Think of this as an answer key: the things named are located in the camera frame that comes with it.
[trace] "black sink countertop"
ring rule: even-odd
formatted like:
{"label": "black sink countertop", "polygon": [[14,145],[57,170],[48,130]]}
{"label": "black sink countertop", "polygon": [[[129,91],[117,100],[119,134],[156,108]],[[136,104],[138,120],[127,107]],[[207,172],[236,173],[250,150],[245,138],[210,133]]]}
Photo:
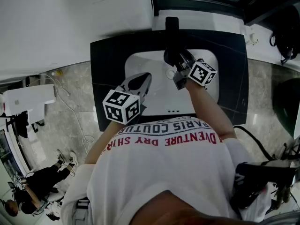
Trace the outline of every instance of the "black sink countertop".
{"label": "black sink countertop", "polygon": [[[104,131],[110,123],[105,117],[102,101],[110,89],[115,89],[124,81],[127,58],[134,53],[165,50],[165,37],[164,30],[149,31],[121,35],[90,44],[93,91],[100,131]],[[180,42],[186,49],[205,49],[215,54],[219,74],[218,104],[233,125],[246,123],[248,61],[244,37],[220,31],[180,30]],[[178,116],[142,116],[139,122]]]}

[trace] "cable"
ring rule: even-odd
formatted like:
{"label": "cable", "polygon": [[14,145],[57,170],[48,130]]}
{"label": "cable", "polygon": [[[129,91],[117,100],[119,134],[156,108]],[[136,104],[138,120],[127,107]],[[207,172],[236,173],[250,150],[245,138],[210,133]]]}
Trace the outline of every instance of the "cable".
{"label": "cable", "polygon": [[[79,120],[78,120],[78,117],[77,117],[75,111],[74,111],[71,107],[69,107],[69,105],[66,104],[64,100],[62,100],[60,94],[58,93],[55,80],[59,82],[61,88],[67,93],[68,96],[70,96],[70,93],[62,87],[62,85],[61,85],[61,83],[60,83],[59,80],[57,80],[57,79],[55,79],[55,78],[52,78],[52,77],[50,77],[49,75],[47,75],[47,74],[45,74],[45,73],[42,73],[42,74],[40,74],[40,75],[45,75],[45,76],[49,77],[51,80],[53,80],[53,82],[54,82],[54,87],[55,87],[57,96],[58,96],[58,97],[60,98],[60,100],[67,106],[67,108],[70,109],[70,110],[74,113],[74,115],[75,115],[75,117],[76,117],[76,120],[77,120],[77,123],[78,123],[78,127],[80,128],[80,131],[81,131],[82,136],[83,136],[83,138],[82,138],[82,144],[83,144],[83,146],[84,146],[84,149],[85,149],[86,154],[88,154],[88,151],[86,150],[84,141],[86,141],[87,143],[93,143],[93,142],[95,141],[95,139],[94,139],[91,135],[84,135],[83,130],[82,130],[81,126],[80,126],[80,122],[79,122]],[[86,139],[87,137],[92,138],[92,141],[90,142],[89,140],[87,140],[87,139]]]}
{"label": "cable", "polygon": [[112,87],[112,88],[117,88],[118,86],[115,86],[115,85],[111,85],[111,84],[106,84],[106,83],[95,83],[94,84],[97,84],[97,85],[102,85],[102,86],[109,86],[109,87]]}
{"label": "cable", "polygon": [[41,80],[41,79],[37,79],[37,80],[35,80],[34,82],[32,82],[32,83],[29,83],[28,85],[26,85],[26,86],[25,86],[25,88],[29,87],[30,85],[32,85],[32,84],[34,84],[34,83],[36,83],[36,82],[37,82],[37,81],[39,81],[39,80]]}
{"label": "cable", "polygon": [[273,160],[276,160],[274,158],[272,158],[270,156],[270,154],[266,151],[266,149],[263,147],[262,143],[252,135],[252,133],[250,133],[247,129],[245,129],[244,127],[242,126],[239,126],[239,125],[236,125],[236,126],[233,126],[234,128],[239,128],[241,130],[243,130],[245,133],[247,133],[250,137],[252,137],[252,139],[257,143],[258,147],[260,148],[260,150],[262,151],[262,153],[264,154],[264,156],[269,160],[269,161],[273,161]]}

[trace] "white t-shirt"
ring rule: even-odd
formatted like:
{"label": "white t-shirt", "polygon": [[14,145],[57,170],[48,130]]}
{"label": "white t-shirt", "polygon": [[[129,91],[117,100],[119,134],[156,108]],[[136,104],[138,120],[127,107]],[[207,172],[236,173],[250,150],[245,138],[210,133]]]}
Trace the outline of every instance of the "white t-shirt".
{"label": "white t-shirt", "polygon": [[[90,200],[94,225],[126,225],[151,198],[169,190],[198,211],[237,218],[229,201],[235,168],[251,162],[237,139],[222,141],[211,127],[179,117],[126,127],[95,165],[82,165],[66,192],[62,222],[71,224],[74,203]],[[244,220],[260,221],[270,197],[258,197]]]}

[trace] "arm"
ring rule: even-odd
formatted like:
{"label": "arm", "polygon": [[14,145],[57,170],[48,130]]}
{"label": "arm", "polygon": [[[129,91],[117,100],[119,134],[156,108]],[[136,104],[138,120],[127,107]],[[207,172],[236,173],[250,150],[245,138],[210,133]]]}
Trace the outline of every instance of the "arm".
{"label": "arm", "polygon": [[207,122],[221,139],[236,138],[229,118],[204,87],[188,79],[186,88],[191,96],[197,118]]}
{"label": "arm", "polygon": [[26,191],[32,198],[31,203],[36,207],[39,208],[41,206],[41,202],[39,201],[38,197],[34,194],[34,192],[26,185],[25,186]]}
{"label": "arm", "polygon": [[84,163],[96,164],[100,154],[106,148],[111,138],[124,127],[126,127],[126,125],[112,121],[90,149]]}

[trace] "hand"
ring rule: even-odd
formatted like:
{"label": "hand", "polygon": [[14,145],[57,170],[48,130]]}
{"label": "hand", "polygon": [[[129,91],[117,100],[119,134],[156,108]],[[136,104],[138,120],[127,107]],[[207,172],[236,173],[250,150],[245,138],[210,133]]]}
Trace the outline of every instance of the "hand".
{"label": "hand", "polygon": [[27,180],[26,180],[26,179],[23,179],[23,180],[21,181],[21,185],[27,186],[27,185],[28,185]]}
{"label": "hand", "polygon": [[198,83],[194,82],[192,79],[188,78],[186,82],[186,89],[190,92],[191,90],[204,88],[203,86],[199,85]]}

